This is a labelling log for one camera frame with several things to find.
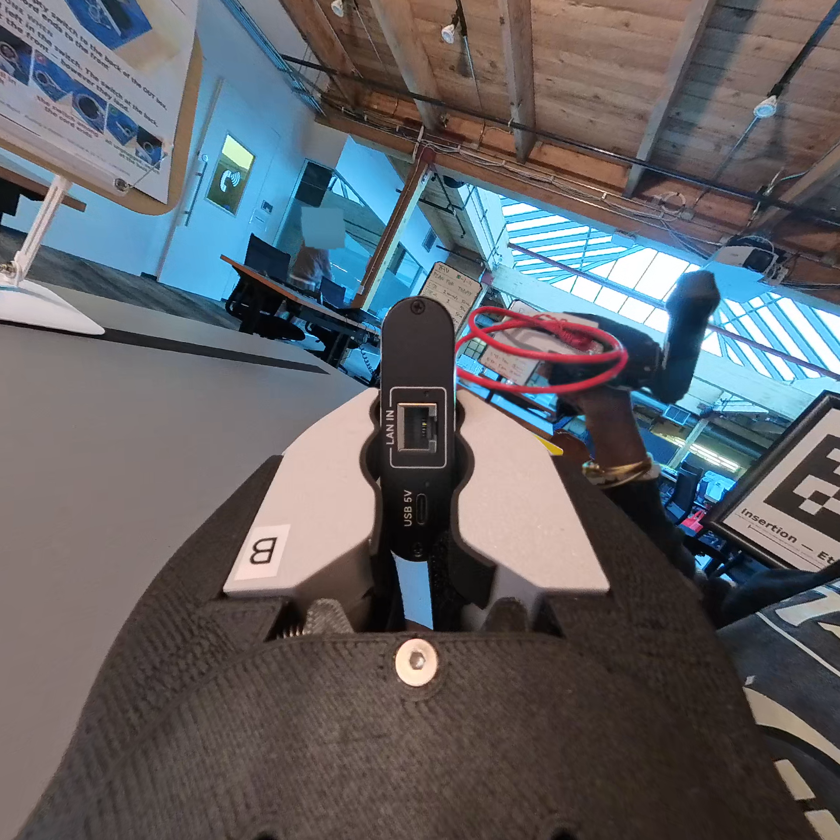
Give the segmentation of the black ethernet adapter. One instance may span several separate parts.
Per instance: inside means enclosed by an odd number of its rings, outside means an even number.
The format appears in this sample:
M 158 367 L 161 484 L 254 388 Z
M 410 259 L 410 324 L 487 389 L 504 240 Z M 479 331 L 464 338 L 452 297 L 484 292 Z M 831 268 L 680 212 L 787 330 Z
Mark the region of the black ethernet adapter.
M 380 489 L 395 556 L 426 561 L 455 488 L 455 331 L 429 298 L 399 301 L 381 330 Z

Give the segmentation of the wooden office desk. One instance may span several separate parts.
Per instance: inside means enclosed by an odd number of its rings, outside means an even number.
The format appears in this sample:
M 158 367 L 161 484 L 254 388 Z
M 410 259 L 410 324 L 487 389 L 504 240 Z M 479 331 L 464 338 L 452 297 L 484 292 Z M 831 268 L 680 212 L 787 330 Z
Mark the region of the wooden office desk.
M 316 329 L 317 338 L 325 338 L 319 358 L 338 368 L 349 351 L 381 346 L 382 330 L 370 322 L 353 319 L 308 297 L 287 283 L 270 279 L 253 268 L 225 255 L 220 259 L 236 271 L 238 282 L 225 302 L 226 312 L 239 320 L 241 333 L 265 337 L 270 322 L 279 320 L 279 312 L 302 320 Z

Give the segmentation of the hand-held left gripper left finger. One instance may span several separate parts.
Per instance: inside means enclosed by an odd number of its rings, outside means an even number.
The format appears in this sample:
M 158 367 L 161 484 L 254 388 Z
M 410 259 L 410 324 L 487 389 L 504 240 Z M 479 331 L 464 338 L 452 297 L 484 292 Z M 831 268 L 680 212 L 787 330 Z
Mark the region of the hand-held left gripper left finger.
M 373 585 L 375 492 L 362 470 L 373 435 L 367 389 L 318 420 L 283 453 L 233 568 L 228 597 L 362 600 Z

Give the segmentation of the person's right hand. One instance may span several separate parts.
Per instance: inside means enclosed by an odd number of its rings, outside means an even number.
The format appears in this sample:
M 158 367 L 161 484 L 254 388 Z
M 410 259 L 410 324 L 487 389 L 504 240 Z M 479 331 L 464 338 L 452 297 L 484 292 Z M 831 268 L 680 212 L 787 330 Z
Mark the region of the person's right hand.
M 576 405 L 591 437 L 592 459 L 583 471 L 592 484 L 612 490 L 658 477 L 659 468 L 637 426 L 630 392 L 595 388 L 577 395 Z

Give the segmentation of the white sign stand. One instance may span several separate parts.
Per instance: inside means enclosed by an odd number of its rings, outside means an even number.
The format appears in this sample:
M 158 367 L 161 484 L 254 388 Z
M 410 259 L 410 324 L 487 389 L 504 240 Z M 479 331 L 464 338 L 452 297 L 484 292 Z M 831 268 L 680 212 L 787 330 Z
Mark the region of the white sign stand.
M 54 175 L 24 243 L 1 267 L 1 321 L 63 333 L 101 336 L 105 329 L 55 292 L 28 278 L 37 253 L 72 183 Z

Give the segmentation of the framed marker sign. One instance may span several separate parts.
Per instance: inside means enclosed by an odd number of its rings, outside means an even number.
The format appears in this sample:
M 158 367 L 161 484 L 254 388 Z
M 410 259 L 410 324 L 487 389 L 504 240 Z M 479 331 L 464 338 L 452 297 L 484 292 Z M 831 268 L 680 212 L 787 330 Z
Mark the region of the framed marker sign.
M 817 572 L 837 562 L 839 395 L 820 394 L 703 522 L 765 564 Z

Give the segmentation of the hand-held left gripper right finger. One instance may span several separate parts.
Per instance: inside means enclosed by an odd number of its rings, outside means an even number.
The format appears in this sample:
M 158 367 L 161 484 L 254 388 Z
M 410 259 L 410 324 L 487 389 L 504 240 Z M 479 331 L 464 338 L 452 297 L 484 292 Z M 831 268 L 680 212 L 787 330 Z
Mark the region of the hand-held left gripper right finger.
M 610 590 L 570 495 L 543 441 L 469 391 L 460 440 L 451 581 L 462 597 L 603 595 Z

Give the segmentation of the person's right forearm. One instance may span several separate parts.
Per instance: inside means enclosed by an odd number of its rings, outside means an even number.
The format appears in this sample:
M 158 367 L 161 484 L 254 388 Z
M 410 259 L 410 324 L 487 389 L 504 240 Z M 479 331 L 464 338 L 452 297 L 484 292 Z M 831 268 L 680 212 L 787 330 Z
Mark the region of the person's right forearm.
M 712 625 L 718 630 L 725 627 L 722 607 L 729 588 L 724 581 L 709 581 L 697 568 L 695 556 L 685 544 L 686 535 L 668 519 L 658 488 L 658 468 L 633 478 L 604 480 L 597 486 L 693 586 Z

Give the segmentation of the instruction poster board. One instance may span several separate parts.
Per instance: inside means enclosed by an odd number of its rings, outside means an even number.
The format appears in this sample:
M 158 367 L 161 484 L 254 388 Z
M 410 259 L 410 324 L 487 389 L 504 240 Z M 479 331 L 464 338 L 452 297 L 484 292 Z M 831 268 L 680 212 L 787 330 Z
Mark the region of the instruction poster board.
M 144 215 L 178 204 L 196 1 L 2 1 L 2 149 Z

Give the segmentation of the handwritten whiteboard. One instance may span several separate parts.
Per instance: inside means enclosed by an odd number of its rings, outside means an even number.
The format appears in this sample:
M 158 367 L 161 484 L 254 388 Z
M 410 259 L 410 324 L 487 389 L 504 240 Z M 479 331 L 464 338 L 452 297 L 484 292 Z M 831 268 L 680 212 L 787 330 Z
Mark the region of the handwritten whiteboard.
M 459 336 L 482 294 L 482 286 L 478 280 L 438 261 L 429 271 L 418 294 L 435 300 L 447 310 L 454 323 L 455 335 Z

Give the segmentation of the white ceiling unit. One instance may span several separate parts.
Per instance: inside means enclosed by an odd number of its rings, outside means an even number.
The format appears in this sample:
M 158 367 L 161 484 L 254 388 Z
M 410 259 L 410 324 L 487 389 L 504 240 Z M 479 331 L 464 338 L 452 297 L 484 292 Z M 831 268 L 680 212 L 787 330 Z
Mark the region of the white ceiling unit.
M 709 259 L 706 269 L 716 277 L 751 279 L 778 286 L 788 273 L 790 253 L 762 238 L 738 239 L 720 247 Z

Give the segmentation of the phone symbol wall sign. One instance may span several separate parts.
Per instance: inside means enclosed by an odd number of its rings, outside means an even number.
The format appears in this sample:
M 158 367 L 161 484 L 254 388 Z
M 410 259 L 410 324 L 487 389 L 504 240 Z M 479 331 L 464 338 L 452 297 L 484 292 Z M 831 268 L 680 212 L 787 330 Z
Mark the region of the phone symbol wall sign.
M 206 189 L 206 200 L 235 217 L 255 162 L 256 154 L 250 148 L 234 135 L 226 134 L 212 179 Z

